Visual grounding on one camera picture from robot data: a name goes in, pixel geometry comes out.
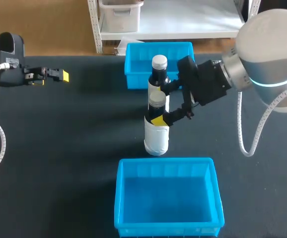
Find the robotic arm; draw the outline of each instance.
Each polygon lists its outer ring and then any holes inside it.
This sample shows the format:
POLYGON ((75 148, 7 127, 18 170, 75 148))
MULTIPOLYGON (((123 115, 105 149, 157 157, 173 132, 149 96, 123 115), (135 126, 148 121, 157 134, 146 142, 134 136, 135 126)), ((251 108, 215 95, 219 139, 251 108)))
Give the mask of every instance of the robotic arm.
POLYGON ((12 70, 0 71, 0 86, 44 84, 48 78, 69 81, 69 74, 62 69, 32 68, 25 63, 23 39, 8 32, 0 34, 0 64, 9 64, 12 70))
MULTIPOLYGON (((0 35, 0 86, 12 87, 20 85, 44 84, 52 78, 54 81, 69 81, 69 74, 62 69, 47 67, 31 68, 26 65, 23 39, 8 32, 0 35)), ((0 163, 6 149, 6 138, 0 126, 1 151, 0 163)))
POLYGON ((182 87, 183 104, 154 125, 172 126, 174 122, 191 119, 195 103, 206 105, 226 95, 230 88, 238 94, 238 136, 242 153, 252 156, 263 126, 275 110, 287 113, 287 10, 273 9, 250 19, 240 29, 235 46, 223 54, 221 62, 207 61, 196 65, 190 57, 178 61, 178 80, 161 87, 168 95, 182 87), (257 127, 250 152, 244 149, 241 129, 242 91, 254 86, 268 106, 257 127))

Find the black table surface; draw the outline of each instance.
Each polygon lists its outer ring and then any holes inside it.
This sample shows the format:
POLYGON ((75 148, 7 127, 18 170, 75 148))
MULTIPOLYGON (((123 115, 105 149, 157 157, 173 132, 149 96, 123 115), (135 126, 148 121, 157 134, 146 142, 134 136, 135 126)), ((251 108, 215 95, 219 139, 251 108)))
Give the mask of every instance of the black table surface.
MULTIPOLYGON (((219 55, 198 55, 197 62, 219 55)), ((122 158, 145 158, 145 90, 127 90, 123 57, 31 57, 71 82, 0 88, 7 150, 0 165, 0 238, 114 238, 115 178, 122 158)), ((244 92, 244 142, 265 109, 244 92)), ((170 109, 182 103, 171 94, 170 109)), ((219 237, 287 237, 287 115, 274 113, 256 154, 238 147, 237 93, 170 129, 164 157, 211 157, 225 226, 219 237)))

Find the yellow label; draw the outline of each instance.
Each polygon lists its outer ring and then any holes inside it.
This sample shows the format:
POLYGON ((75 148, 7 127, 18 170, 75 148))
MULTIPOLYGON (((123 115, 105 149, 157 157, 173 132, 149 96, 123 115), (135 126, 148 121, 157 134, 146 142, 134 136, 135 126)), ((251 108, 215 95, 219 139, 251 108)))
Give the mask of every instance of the yellow label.
POLYGON ((70 81, 69 73, 65 72, 64 70, 63 70, 63 81, 64 82, 69 82, 70 81))
POLYGON ((164 120, 163 120, 163 115, 161 115, 161 116, 159 116, 159 117, 157 117, 155 119, 152 119, 151 123, 153 125, 155 125, 155 126, 168 126, 168 124, 165 123, 164 120))

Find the white bottle cap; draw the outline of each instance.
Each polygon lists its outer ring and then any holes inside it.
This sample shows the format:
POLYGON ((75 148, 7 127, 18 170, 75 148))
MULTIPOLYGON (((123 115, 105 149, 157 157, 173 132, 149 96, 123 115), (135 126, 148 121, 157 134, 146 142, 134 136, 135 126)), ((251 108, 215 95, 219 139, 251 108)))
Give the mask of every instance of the white bottle cap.
POLYGON ((149 104, 154 108, 161 108, 165 105, 167 98, 165 93, 159 90, 153 91, 149 96, 149 104))
POLYGON ((163 55, 156 55, 152 58, 152 67, 154 69, 165 69, 168 66, 168 59, 163 55))

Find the white storage box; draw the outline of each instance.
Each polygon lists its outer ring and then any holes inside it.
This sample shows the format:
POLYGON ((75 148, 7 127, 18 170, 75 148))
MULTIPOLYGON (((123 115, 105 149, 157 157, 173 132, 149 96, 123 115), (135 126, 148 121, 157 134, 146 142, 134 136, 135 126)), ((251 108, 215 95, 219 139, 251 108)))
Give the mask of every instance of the white storage box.
POLYGON ((143 4, 144 2, 139 0, 99 0, 108 31, 138 31, 140 8, 143 4))

